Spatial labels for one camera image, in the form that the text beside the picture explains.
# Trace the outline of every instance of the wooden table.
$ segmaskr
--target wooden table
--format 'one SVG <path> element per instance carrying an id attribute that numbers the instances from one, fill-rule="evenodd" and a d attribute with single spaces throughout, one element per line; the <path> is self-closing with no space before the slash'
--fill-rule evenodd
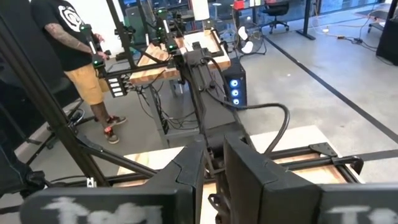
<path id="1" fill-rule="evenodd" d="M 182 51 L 182 53 L 185 53 L 186 51 L 191 51 L 192 44 L 196 41 L 200 41 L 200 45 L 202 48 L 206 47 L 209 49 L 210 52 L 217 52 L 218 51 L 217 43 L 220 43 L 220 40 L 217 36 L 215 36 L 216 39 L 214 39 L 211 32 L 212 31 L 207 30 L 206 32 L 197 32 L 194 34 L 188 34 L 185 35 L 184 37 L 176 38 L 175 41 L 180 50 Z M 221 49 L 223 50 L 224 55 L 220 57 L 215 57 L 215 60 L 218 63 L 218 65 L 221 67 L 221 69 L 226 69 L 229 66 L 231 66 L 231 61 L 229 60 L 228 54 L 226 53 L 225 49 L 223 47 Z M 150 54 L 151 56 L 159 60 L 167 60 L 170 57 L 167 51 L 165 51 L 163 44 L 162 44 L 162 49 L 160 49 L 160 47 L 155 47 L 153 44 L 150 44 L 146 50 L 146 53 Z M 142 56 L 137 65 L 143 66 L 143 65 L 151 65 L 154 63 L 155 61 L 144 55 Z M 158 78 L 159 80 L 165 78 L 173 79 L 173 78 L 178 78 L 180 76 L 179 72 L 175 68 L 161 67 L 161 68 L 146 70 L 143 72 L 133 73 L 130 76 L 130 82 L 138 85 L 149 83 L 152 80 L 154 80 L 156 76 L 161 72 L 163 73 Z"/>
<path id="2" fill-rule="evenodd" d="M 267 146 L 271 143 L 277 132 L 256 134 L 251 136 L 253 144 L 257 151 L 263 153 Z M 329 142 L 329 140 L 322 134 L 316 126 L 305 126 L 301 128 L 294 128 L 287 130 L 284 137 L 275 147 L 275 151 L 290 149 L 295 147 L 308 146 L 309 144 L 316 144 L 321 142 Z M 128 159 L 144 164 L 152 169 L 164 168 L 181 150 L 183 147 L 175 147 L 171 149 L 164 149 L 152 152 L 145 152 L 140 154 L 131 154 L 125 156 Z M 304 156 L 296 156 L 285 159 L 276 160 L 277 163 L 285 163 L 292 161 L 300 161 L 304 159 L 312 159 L 319 157 L 319 154 L 309 154 Z M 130 170 L 120 167 L 118 175 L 129 174 Z M 315 183 L 315 184 L 343 184 L 346 183 L 343 176 L 337 171 L 334 166 L 324 166 L 311 169 L 298 170 L 295 174 Z M 119 184 L 116 187 L 130 187 L 134 185 L 141 185 L 145 181 L 135 181 Z M 207 197 L 209 194 L 216 192 L 215 184 L 206 184 L 203 188 L 201 223 L 214 223 L 216 210 L 208 203 Z"/>

